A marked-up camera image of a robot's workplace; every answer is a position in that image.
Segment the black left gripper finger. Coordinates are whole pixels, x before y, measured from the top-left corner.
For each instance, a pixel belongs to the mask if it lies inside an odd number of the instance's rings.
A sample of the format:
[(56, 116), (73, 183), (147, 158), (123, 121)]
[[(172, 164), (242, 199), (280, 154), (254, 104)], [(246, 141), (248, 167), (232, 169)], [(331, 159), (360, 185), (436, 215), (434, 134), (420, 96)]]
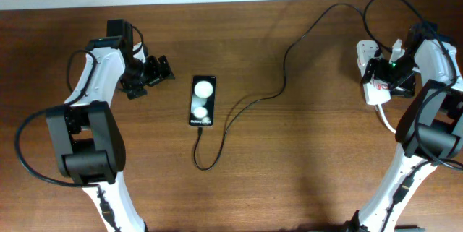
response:
[(145, 85), (152, 87), (161, 81), (159, 63), (154, 56), (149, 56), (145, 62), (144, 71)]
[(175, 76), (170, 67), (168, 59), (163, 55), (158, 58), (158, 62), (160, 64), (160, 74), (164, 80), (174, 80)]

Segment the black smartphone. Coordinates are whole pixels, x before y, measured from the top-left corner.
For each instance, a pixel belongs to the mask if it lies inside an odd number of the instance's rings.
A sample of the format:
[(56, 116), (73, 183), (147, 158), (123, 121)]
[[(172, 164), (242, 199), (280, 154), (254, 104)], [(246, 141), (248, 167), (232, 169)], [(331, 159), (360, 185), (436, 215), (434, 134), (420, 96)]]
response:
[(216, 77), (195, 75), (192, 78), (188, 124), (195, 127), (212, 127), (215, 99)]

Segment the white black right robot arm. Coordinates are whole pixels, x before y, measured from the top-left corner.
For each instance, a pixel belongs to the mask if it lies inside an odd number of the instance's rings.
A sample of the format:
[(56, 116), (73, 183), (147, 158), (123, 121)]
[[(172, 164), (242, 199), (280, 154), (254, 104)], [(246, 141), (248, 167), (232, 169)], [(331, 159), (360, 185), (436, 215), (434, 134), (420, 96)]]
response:
[(341, 229), (396, 231), (421, 183), (462, 150), (462, 76), (456, 43), (433, 23), (418, 23), (385, 59), (373, 40), (357, 44), (357, 65), (368, 105), (378, 110), (391, 96), (413, 101), (393, 129), (398, 145), (374, 196)]

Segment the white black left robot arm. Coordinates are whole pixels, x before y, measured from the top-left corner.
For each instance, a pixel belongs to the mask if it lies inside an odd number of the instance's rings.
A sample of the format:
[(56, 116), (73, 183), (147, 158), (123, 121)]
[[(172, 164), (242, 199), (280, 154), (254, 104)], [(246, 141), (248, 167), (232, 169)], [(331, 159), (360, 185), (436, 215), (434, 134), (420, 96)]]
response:
[(106, 37), (83, 49), (86, 64), (62, 106), (46, 122), (61, 174), (86, 193), (108, 231), (146, 231), (124, 181), (126, 150), (110, 106), (118, 87), (132, 100), (146, 87), (174, 78), (167, 58), (134, 43), (137, 28), (124, 19), (107, 22)]

